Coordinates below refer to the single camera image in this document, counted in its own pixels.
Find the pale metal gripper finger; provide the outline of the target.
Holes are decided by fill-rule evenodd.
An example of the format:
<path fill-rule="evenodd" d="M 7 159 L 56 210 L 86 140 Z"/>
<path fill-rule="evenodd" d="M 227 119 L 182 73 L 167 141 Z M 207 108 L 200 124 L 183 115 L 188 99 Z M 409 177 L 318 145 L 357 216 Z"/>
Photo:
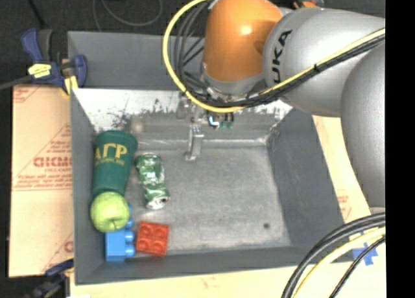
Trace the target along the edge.
<path fill-rule="evenodd" d="M 176 118 L 178 120 L 184 120 L 189 113 L 190 102 L 185 95 L 180 95 L 178 99 L 178 105 L 176 108 Z"/>
<path fill-rule="evenodd" d="M 202 153 L 202 145 L 204 140 L 204 133 L 201 127 L 192 125 L 189 129 L 189 140 L 187 151 L 184 154 L 186 161 L 196 161 Z"/>

